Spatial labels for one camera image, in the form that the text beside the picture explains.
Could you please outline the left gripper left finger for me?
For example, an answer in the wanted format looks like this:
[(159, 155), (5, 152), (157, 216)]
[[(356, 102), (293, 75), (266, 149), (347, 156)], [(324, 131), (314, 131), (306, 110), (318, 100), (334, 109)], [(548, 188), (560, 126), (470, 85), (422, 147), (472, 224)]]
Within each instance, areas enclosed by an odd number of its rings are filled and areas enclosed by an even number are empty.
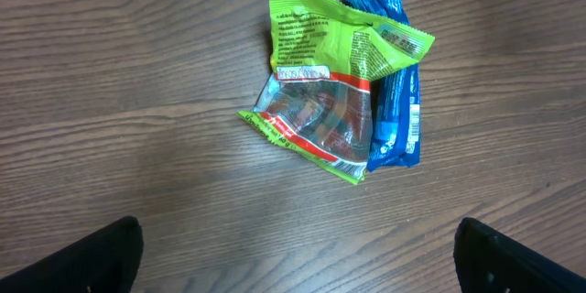
[(5, 292), (131, 291), (144, 250), (142, 228), (125, 216), (1, 279)]

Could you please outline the green snack bag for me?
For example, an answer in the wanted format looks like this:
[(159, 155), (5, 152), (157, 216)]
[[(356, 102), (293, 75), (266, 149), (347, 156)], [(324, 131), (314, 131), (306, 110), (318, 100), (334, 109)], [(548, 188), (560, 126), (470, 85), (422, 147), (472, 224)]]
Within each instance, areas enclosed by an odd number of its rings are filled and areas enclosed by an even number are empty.
[(364, 179), (373, 83), (419, 64), (434, 38), (342, 0), (269, 0), (271, 73), (242, 118), (351, 183)]

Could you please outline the blue snack wrapper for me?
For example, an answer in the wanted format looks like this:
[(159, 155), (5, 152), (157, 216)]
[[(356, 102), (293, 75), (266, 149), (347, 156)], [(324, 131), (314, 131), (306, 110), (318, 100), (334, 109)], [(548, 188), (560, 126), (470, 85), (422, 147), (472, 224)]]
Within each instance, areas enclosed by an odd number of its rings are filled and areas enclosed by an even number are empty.
[[(346, 5), (408, 24), (402, 0), (342, 0)], [(373, 83), (373, 137), (367, 169), (420, 162), (420, 76), (417, 64)]]

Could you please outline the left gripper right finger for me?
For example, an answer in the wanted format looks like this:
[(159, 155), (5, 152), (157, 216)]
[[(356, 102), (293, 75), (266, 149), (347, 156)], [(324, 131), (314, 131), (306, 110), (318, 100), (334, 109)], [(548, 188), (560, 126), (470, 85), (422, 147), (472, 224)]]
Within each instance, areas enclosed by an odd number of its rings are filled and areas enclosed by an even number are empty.
[(585, 293), (585, 278), (470, 217), (455, 234), (462, 293)]

